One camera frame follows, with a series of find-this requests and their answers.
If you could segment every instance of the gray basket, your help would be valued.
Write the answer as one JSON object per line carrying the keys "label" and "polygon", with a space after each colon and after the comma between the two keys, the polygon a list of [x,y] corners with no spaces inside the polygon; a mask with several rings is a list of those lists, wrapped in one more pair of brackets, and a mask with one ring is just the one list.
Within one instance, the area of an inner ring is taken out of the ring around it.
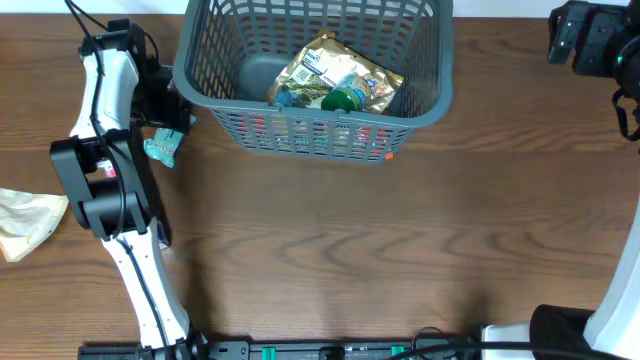
{"label": "gray basket", "polygon": [[[176,88],[253,151],[379,162],[452,98],[452,0],[190,0]],[[322,28],[405,83],[389,116],[270,105],[277,75]]]}

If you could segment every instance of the white plastic casing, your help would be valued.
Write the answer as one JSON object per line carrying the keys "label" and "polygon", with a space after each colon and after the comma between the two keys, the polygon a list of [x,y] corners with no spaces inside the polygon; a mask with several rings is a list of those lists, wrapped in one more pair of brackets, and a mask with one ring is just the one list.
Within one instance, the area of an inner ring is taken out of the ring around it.
{"label": "white plastic casing", "polygon": [[584,338],[594,350],[640,359],[640,207],[609,290]]}
{"label": "white plastic casing", "polygon": [[[131,122],[131,100],[133,90],[138,85],[139,76],[135,62],[128,51],[109,49],[100,51],[100,58],[104,67],[104,76],[98,97],[99,127],[104,131],[109,129],[128,129]],[[98,80],[98,67],[95,55],[83,58],[87,73],[82,109],[76,125],[70,136],[80,139],[95,137],[91,126],[91,105]]]}
{"label": "white plastic casing", "polygon": [[[173,345],[176,340],[187,338],[189,334],[189,317],[180,304],[167,277],[162,261],[162,253],[158,245],[158,231],[158,221],[153,218],[149,223],[146,234],[139,235],[135,231],[129,231],[119,235],[118,239],[124,240],[129,246],[133,247],[133,256],[140,267],[140,272],[160,316],[167,338],[167,345]],[[150,346],[153,349],[163,347],[156,320],[129,255],[124,247],[114,239],[102,241],[102,244],[115,260],[129,292],[129,297],[131,297],[133,308],[138,316],[142,346]]]}

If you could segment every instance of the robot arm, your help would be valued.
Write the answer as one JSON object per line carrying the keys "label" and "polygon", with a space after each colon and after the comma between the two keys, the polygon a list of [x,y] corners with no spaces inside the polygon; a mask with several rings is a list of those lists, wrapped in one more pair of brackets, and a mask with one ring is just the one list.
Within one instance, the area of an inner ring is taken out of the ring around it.
{"label": "robot arm", "polygon": [[[167,277],[160,246],[169,245],[168,222],[142,149],[139,126],[132,125],[131,119],[135,115],[147,123],[179,128],[177,124],[188,122],[190,107],[168,90],[170,71],[159,66],[157,59],[146,57],[141,28],[128,20],[112,21],[108,28],[94,40],[100,45],[104,68],[98,127],[111,148],[102,147],[90,120],[99,75],[97,57],[85,40],[80,48],[87,74],[82,110],[71,137],[52,143],[51,157],[76,219],[102,239],[122,275],[140,326],[139,357],[171,358],[182,353],[188,359],[201,336],[191,331]],[[106,156],[109,150],[118,163],[126,200],[118,234],[120,187]],[[105,176],[89,181],[86,175],[96,171],[104,171]]]}
{"label": "robot arm", "polygon": [[[640,127],[630,132],[624,96],[640,104],[640,3],[629,6],[569,1],[549,17],[551,42],[547,61],[564,64],[575,49],[573,70],[578,75],[613,78],[620,89],[613,95],[620,134],[640,139]],[[638,107],[634,116],[640,124]],[[613,281],[597,311],[541,305],[531,321],[490,325],[483,341],[530,341],[590,348],[630,359],[640,359],[640,207]],[[530,351],[483,351],[485,360],[535,359]]]}

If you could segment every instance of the beige cloth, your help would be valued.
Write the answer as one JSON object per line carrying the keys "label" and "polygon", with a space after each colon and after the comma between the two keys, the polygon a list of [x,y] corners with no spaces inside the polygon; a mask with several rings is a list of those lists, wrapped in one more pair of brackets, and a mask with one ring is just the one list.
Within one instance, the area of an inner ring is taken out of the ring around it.
{"label": "beige cloth", "polygon": [[0,188],[0,250],[5,259],[19,261],[42,244],[58,227],[68,204],[66,196]]}

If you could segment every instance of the wooden table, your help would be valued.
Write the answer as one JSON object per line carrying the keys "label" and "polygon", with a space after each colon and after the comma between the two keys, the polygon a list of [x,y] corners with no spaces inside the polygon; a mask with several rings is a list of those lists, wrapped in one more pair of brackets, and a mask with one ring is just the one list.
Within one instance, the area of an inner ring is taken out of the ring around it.
{"label": "wooden table", "polygon": [[[171,63],[182,17],[134,18]],[[455,29],[451,112],[381,166],[252,155],[206,111],[174,169],[154,161],[175,233],[165,257],[196,327],[399,337],[600,303],[638,194],[614,82],[547,65],[543,19]],[[81,38],[70,16],[0,16],[0,187],[62,192],[48,148],[78,116]],[[0,324],[2,358],[139,339],[111,258],[70,211],[0,264]]]}

